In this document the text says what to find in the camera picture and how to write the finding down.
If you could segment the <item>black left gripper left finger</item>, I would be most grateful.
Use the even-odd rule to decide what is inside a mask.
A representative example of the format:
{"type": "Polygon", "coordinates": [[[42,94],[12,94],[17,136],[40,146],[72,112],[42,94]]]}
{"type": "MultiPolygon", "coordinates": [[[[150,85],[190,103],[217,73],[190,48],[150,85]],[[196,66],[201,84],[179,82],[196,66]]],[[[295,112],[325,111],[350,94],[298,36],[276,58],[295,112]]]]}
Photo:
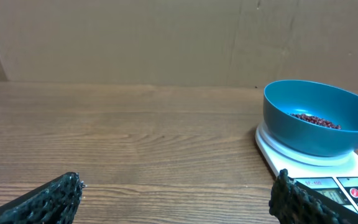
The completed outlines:
{"type": "Polygon", "coordinates": [[[0,224],[72,224],[86,187],[76,172],[67,172],[0,206],[0,224]]]}

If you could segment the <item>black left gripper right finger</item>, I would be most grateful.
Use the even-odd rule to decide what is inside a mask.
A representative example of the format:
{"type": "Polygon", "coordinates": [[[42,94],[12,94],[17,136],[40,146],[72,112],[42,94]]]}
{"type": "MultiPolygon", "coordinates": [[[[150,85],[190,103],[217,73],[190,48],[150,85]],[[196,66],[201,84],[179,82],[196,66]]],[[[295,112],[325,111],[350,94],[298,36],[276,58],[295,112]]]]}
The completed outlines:
{"type": "Polygon", "coordinates": [[[358,224],[358,214],[288,176],[282,169],[275,179],[269,214],[280,224],[358,224]]]}

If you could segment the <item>white digital kitchen scale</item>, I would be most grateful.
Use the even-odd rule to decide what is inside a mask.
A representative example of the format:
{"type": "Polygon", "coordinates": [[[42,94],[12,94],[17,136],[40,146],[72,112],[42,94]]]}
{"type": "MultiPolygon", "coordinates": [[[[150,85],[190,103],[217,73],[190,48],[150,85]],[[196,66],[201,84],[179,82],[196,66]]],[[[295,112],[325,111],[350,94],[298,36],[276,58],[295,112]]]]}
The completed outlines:
{"type": "Polygon", "coordinates": [[[255,133],[256,143],[277,176],[282,169],[309,194],[332,202],[334,208],[358,215],[358,155],[319,157],[298,152],[276,140],[264,122],[255,133]]]}

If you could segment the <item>blue round bowl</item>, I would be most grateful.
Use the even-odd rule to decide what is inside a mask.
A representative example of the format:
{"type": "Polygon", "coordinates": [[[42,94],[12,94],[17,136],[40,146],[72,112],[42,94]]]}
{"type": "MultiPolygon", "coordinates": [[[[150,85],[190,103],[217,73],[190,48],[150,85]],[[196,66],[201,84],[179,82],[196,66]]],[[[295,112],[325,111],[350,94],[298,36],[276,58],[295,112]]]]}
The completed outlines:
{"type": "Polygon", "coordinates": [[[279,80],[264,88],[264,122],[279,142],[314,156],[333,157],[358,149],[358,95],[324,83],[279,80]],[[307,114],[338,124],[331,129],[290,115],[307,114]]]}

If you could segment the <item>red beans in bowl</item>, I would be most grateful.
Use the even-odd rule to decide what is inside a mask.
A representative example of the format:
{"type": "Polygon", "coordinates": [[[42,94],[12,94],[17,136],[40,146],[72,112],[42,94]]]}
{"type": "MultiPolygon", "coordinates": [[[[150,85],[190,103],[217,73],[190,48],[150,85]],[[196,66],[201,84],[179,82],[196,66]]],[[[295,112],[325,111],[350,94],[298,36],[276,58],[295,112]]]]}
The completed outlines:
{"type": "Polygon", "coordinates": [[[295,113],[290,113],[291,116],[296,117],[300,120],[309,122],[311,124],[315,124],[318,126],[322,126],[322,127],[326,127],[326,128],[331,128],[331,129],[342,129],[340,125],[338,124],[334,124],[333,122],[317,117],[317,116],[310,116],[307,114],[295,114],[295,113]]]}

